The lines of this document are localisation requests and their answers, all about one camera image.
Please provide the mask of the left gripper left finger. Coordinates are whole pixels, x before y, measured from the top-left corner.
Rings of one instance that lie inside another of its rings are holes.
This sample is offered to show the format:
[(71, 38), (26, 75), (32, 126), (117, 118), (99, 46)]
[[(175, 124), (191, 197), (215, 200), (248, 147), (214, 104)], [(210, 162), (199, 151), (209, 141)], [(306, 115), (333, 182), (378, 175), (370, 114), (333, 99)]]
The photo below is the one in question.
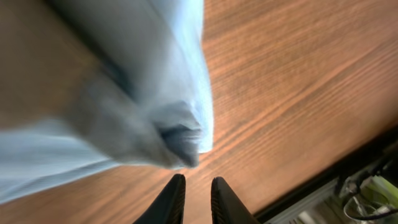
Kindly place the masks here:
[(182, 224), (186, 180), (175, 174), (134, 224)]

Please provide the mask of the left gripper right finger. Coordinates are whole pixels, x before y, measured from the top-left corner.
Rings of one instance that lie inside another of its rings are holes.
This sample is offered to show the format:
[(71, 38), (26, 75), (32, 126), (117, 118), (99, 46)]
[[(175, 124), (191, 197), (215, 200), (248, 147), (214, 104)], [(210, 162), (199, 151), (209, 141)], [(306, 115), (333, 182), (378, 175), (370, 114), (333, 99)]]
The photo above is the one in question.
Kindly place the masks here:
[(260, 224), (222, 177), (211, 183), (213, 224)]

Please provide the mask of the light blue printed t-shirt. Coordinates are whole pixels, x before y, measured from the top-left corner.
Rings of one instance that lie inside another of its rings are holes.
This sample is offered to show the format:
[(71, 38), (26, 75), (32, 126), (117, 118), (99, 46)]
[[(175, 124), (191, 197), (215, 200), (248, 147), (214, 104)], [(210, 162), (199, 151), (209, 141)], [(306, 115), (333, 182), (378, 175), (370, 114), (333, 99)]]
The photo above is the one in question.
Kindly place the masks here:
[(1, 202), (213, 147), (203, 1), (2, 1)]

